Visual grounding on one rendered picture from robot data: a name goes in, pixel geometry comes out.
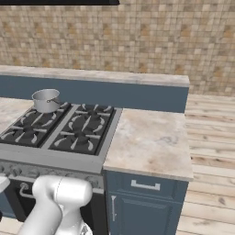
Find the blue drawer front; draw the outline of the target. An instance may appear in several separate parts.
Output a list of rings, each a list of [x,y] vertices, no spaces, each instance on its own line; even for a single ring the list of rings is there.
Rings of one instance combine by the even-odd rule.
[[[131,180],[136,180],[138,184],[143,185],[161,184],[161,190],[154,191],[132,187],[130,185]],[[108,190],[113,192],[155,196],[182,203],[185,200],[188,182],[132,173],[107,171],[106,185]]]

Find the black range hood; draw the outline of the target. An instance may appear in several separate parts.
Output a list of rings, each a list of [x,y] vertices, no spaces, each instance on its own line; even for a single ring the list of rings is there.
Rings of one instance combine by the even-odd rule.
[[[0,0],[0,6],[118,6],[119,0]]]

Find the black oven door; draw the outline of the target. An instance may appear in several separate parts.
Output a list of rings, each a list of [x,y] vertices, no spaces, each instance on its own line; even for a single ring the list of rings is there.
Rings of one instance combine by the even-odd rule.
[[[19,194],[21,183],[27,183],[29,190],[26,193],[32,194],[32,183],[11,179],[9,187],[5,190],[5,195],[12,209],[8,213],[8,216],[24,222],[35,206],[36,200],[34,198],[25,198]],[[91,201],[85,207],[81,208],[81,215],[94,235],[108,235],[104,194],[93,193]]]

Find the blue raised counter ledge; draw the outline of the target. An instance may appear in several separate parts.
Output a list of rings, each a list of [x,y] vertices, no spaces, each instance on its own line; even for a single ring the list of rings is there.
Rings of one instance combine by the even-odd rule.
[[[189,77],[0,65],[0,96],[30,99],[45,88],[59,90],[62,101],[74,104],[183,113]]]

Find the blue cabinet door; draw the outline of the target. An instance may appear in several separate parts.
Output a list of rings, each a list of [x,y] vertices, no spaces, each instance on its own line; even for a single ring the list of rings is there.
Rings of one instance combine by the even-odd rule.
[[[116,198],[116,221],[112,221],[111,196]],[[142,196],[108,193],[110,235],[175,235],[182,205]]]

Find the grey stove with black grates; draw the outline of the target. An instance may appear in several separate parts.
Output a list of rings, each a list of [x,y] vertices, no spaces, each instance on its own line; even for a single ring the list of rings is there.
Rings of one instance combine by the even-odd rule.
[[[30,108],[0,133],[0,173],[11,179],[34,183],[33,169],[42,175],[83,179],[96,177],[104,190],[103,164],[122,110],[112,106],[64,103],[49,114]],[[14,177],[12,167],[21,175]],[[6,217],[12,211],[7,198],[0,199]]]

